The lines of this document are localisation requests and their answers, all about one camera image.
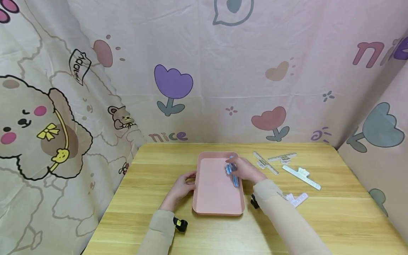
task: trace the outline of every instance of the dog's ear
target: dog's ear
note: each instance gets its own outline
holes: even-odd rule
[[[118,108],[115,107],[115,106],[109,106],[108,107],[108,113],[110,113],[111,115],[113,115],[117,110],[118,110]]]

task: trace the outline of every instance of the beige sleeve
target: beige sleeve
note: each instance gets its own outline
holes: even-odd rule
[[[167,255],[174,237],[174,213],[158,210],[153,214],[137,255]]]
[[[271,180],[254,186],[255,199],[291,255],[331,255],[317,233]]]

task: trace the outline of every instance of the person's left hand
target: person's left hand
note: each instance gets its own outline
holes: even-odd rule
[[[197,171],[192,171],[179,176],[173,187],[167,193],[159,210],[174,212],[177,203],[185,197],[190,191],[195,190],[195,183],[190,182],[189,179],[195,178]]]

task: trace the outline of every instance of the white plastic piece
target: white plastic piece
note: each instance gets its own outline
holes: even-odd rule
[[[295,198],[292,193],[286,195],[286,199],[296,208],[301,203],[303,203],[306,199],[308,199],[308,195],[306,193],[300,194],[299,197]]]
[[[274,173],[275,175],[279,175],[279,172],[275,168],[273,168],[273,166],[271,166],[268,161],[261,157],[258,152],[254,151],[253,154],[258,159],[257,165],[260,168],[265,169],[267,167],[272,173]]]
[[[280,162],[283,165],[286,165],[286,164],[290,163],[290,158],[291,157],[296,157],[296,156],[297,156],[296,153],[290,153],[290,154],[280,155],[280,156],[276,156],[276,157],[270,157],[270,158],[268,158],[268,161],[272,162],[272,161],[280,160]]]
[[[284,170],[286,170],[287,172],[289,172],[290,174],[292,174],[292,175],[296,176],[297,178],[301,179],[305,183],[309,184],[313,188],[317,189],[318,191],[321,190],[321,186],[319,184],[317,184],[316,182],[314,182],[314,181],[312,181],[312,180],[310,180],[308,178],[310,173],[306,169],[303,169],[303,168],[299,167],[299,169],[296,171],[296,170],[293,170],[292,168],[290,168],[289,166],[282,166],[282,168]]]

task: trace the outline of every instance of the person's right hand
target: person's right hand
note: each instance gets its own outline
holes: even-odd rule
[[[225,162],[235,164],[237,166],[237,170],[231,172],[231,174],[243,180],[249,180],[254,184],[257,184],[258,182],[267,179],[264,173],[259,171],[244,157],[232,157],[230,159],[227,159]]]

